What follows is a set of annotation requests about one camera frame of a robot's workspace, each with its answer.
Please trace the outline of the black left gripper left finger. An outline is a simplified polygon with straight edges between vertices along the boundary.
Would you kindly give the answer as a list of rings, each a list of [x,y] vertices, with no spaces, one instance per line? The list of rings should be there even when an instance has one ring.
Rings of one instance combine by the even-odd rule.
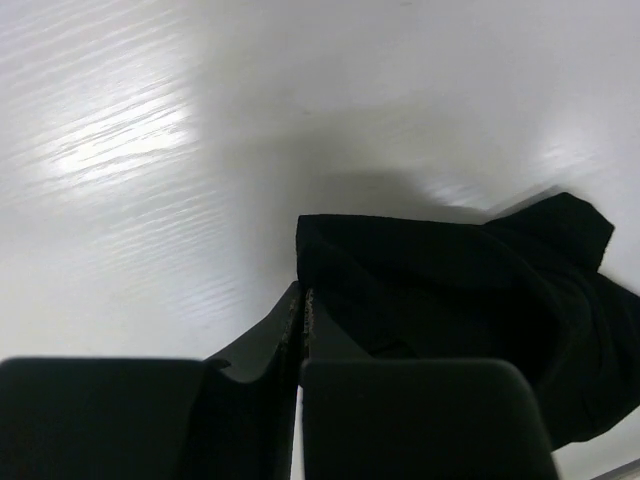
[[[203,360],[1,364],[5,479],[286,479],[303,295]]]

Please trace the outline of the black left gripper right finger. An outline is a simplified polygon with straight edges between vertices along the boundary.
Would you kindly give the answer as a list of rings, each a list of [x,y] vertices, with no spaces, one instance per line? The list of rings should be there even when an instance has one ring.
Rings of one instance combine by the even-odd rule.
[[[554,479],[534,395],[491,359],[377,360],[304,304],[302,449],[308,479]]]

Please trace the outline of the black skirt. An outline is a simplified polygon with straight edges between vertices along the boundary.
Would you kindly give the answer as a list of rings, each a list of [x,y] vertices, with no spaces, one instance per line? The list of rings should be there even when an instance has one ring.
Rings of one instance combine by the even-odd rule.
[[[297,274],[371,357],[511,363],[561,448],[639,405],[639,299],[600,272],[613,232],[568,193],[483,224],[305,215]]]

